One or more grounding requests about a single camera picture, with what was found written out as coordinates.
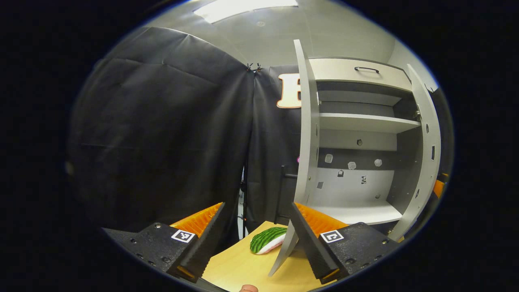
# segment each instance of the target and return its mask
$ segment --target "ceiling light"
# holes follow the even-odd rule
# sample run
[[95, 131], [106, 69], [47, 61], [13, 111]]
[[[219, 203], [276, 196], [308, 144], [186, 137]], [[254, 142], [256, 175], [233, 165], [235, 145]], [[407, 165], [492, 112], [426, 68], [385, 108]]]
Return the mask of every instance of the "ceiling light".
[[216, 0], [193, 11], [208, 23], [215, 23], [224, 18], [271, 7], [297, 7], [295, 0]]

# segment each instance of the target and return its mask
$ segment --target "black curtain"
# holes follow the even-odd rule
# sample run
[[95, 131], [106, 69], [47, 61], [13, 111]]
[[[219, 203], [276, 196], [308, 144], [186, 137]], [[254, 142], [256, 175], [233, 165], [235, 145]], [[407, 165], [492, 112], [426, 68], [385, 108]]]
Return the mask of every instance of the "black curtain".
[[[256, 72], [252, 136], [247, 164], [246, 225], [249, 232], [263, 221], [273, 221], [280, 185], [281, 165], [297, 174], [301, 143], [301, 108], [277, 107], [281, 99], [280, 74], [299, 73], [297, 65], [269, 67]], [[295, 194], [295, 180], [284, 180], [280, 212]]]
[[[69, 157], [91, 219], [138, 232], [218, 202], [236, 210], [253, 90], [253, 72], [197, 37], [129, 34], [96, 64], [72, 112]], [[237, 241], [236, 216], [227, 226], [223, 238]]]

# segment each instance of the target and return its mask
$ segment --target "cabinet shelf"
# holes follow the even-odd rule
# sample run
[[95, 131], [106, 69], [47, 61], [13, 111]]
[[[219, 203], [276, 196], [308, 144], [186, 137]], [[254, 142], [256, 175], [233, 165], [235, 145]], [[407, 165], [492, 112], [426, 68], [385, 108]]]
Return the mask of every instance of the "cabinet shelf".
[[402, 214], [387, 201], [351, 202], [345, 207], [312, 206], [312, 208], [346, 224], [364, 222], [373, 225], [402, 218]]
[[398, 134], [420, 126], [420, 122], [376, 115], [321, 113], [319, 114], [319, 118], [321, 129], [330, 130], [354, 130]]

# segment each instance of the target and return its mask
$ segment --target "green watermelon rind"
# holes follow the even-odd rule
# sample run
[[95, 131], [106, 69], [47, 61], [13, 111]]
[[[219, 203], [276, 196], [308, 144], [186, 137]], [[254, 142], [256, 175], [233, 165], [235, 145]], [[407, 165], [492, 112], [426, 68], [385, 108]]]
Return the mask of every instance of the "green watermelon rind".
[[257, 254], [265, 245], [286, 233], [286, 227], [271, 227], [256, 234], [250, 244], [250, 250]]

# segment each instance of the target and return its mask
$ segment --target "open cabinet door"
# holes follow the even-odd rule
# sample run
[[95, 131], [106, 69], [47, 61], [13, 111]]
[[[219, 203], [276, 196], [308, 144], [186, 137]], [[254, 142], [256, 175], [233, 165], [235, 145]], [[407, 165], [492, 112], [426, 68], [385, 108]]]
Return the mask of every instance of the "open cabinet door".
[[[299, 169], [294, 202], [306, 205], [317, 187], [317, 160], [319, 157], [319, 100], [317, 82], [314, 77], [308, 56], [303, 51], [301, 42], [294, 40], [299, 82], [301, 84], [301, 148], [299, 151]], [[298, 237], [292, 222], [289, 222], [285, 240], [278, 257], [270, 270], [274, 275], [293, 251]]]
[[402, 215], [402, 219], [393, 228], [388, 237], [398, 241], [416, 222], [423, 207], [432, 193], [438, 168], [440, 166], [441, 139], [438, 116], [431, 96], [416, 71], [407, 64], [411, 78], [413, 95], [420, 111], [422, 128], [422, 160], [420, 176], [411, 202]]

